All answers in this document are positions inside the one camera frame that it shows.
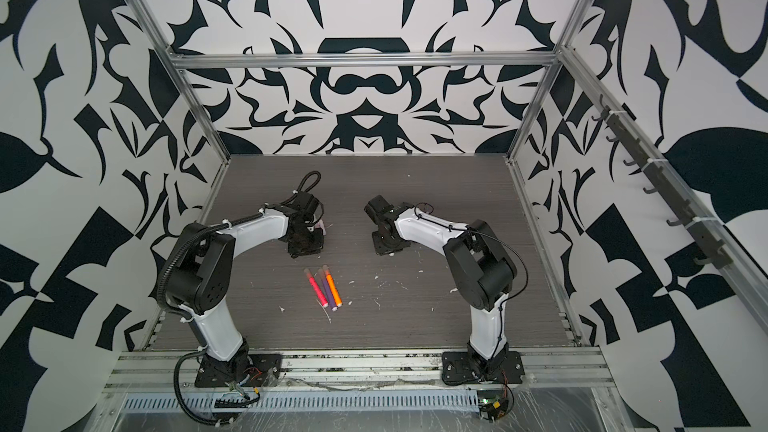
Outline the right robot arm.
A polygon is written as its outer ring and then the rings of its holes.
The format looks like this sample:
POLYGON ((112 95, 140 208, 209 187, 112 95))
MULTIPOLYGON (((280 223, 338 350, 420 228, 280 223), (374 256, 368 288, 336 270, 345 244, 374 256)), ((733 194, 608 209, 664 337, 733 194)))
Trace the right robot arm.
POLYGON ((376 225, 375 252, 387 255, 418 243, 442 255, 455 288, 469 304, 471 333, 465 352, 441 355, 441 380, 448 386, 480 383, 519 384, 524 368, 521 356, 510 349, 506 337, 506 306, 514 297, 518 274, 512 251, 486 222, 455 223, 422 208, 393 205, 382 196, 364 208, 376 225))

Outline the orange marker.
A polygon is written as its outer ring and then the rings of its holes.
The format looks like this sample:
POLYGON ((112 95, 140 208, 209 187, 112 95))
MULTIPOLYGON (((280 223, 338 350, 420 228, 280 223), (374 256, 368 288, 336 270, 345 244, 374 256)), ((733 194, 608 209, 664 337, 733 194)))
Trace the orange marker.
POLYGON ((340 298, 340 295, 333 281, 330 269, 327 265, 324 265, 322 267, 322 272, 324 274, 325 284, 327 286, 327 292, 329 293, 329 301, 331 303, 332 310, 336 311, 339 307, 342 306, 343 301, 340 298))

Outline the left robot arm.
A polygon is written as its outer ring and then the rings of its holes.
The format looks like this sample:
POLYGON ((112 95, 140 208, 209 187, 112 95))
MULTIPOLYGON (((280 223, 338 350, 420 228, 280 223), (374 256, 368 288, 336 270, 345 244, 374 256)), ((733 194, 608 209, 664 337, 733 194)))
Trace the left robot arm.
POLYGON ((172 385, 183 413, 192 421, 222 427, 232 416, 211 413, 202 416, 182 395, 180 373, 185 362, 195 359, 203 371, 211 372, 219 384, 240 392, 244 405, 260 399, 259 393, 242 391, 252 367, 249 346, 236 328, 226 304, 235 258, 272 241, 284 242, 292 258, 313 255, 324 246, 320 226, 323 204, 312 194, 322 175, 308 172, 291 195, 266 204, 251 216, 224 219, 214 225, 192 222, 185 226, 157 275, 155 300, 166 313, 190 325, 198 349, 184 354, 174 366, 172 385))

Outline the purple marker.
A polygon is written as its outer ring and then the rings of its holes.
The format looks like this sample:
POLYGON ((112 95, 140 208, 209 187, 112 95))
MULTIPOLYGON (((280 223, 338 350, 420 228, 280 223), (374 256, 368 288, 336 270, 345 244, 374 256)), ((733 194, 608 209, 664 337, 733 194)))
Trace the purple marker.
POLYGON ((333 296, 332 290, 330 288, 329 283, 327 282, 327 278, 325 275, 325 272, 322 269, 319 269, 316 275, 316 279, 318 280, 321 289, 325 295, 325 298, 327 299, 327 302, 329 304, 329 307, 332 311, 337 311, 338 307, 336 305, 335 298, 333 296))

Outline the red marker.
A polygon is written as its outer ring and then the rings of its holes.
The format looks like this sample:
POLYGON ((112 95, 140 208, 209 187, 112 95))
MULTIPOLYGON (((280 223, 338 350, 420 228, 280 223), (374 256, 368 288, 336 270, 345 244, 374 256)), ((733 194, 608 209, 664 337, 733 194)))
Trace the red marker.
POLYGON ((323 289, 320 287, 318 282, 316 281, 314 275, 311 273, 311 271, 308 268, 304 269, 304 273, 315 293, 316 299, 321 307, 327 308, 329 306, 329 301, 326 298, 323 289))

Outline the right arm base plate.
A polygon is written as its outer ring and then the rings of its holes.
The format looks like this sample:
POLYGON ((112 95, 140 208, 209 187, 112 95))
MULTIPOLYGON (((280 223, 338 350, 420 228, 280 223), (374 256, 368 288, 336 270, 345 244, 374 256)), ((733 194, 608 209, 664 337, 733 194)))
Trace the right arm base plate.
POLYGON ((473 351, 443 352, 441 364, 441 380, 448 386, 521 384, 525 375, 521 355, 506 349, 490 360, 473 351))

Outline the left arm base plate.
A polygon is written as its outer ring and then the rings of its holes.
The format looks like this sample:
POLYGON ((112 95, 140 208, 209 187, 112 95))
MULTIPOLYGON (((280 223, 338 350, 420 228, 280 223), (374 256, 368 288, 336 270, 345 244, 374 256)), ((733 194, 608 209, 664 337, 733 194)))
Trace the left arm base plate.
POLYGON ((205 355, 194 382, 197 388, 225 387, 237 382, 243 387, 267 385, 280 377, 283 356, 277 353, 244 353, 228 362, 205 355))

